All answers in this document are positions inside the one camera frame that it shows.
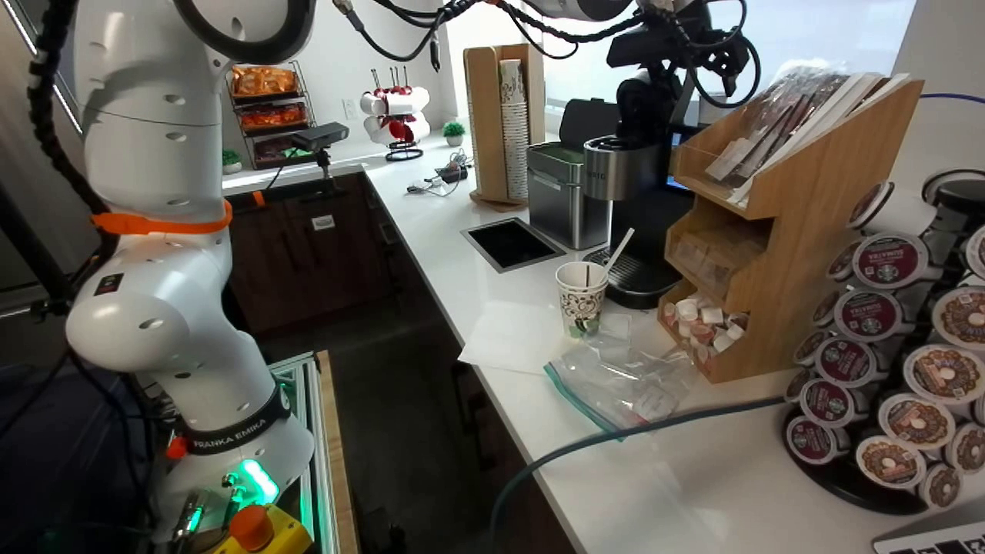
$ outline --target cup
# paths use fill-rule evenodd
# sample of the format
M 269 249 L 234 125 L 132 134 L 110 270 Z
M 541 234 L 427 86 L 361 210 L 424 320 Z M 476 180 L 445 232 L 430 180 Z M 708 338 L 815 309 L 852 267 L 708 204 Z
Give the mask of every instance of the cup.
M 594 261 L 568 261 L 554 270 L 565 330 L 576 338 L 598 335 L 607 302 L 607 267 Z

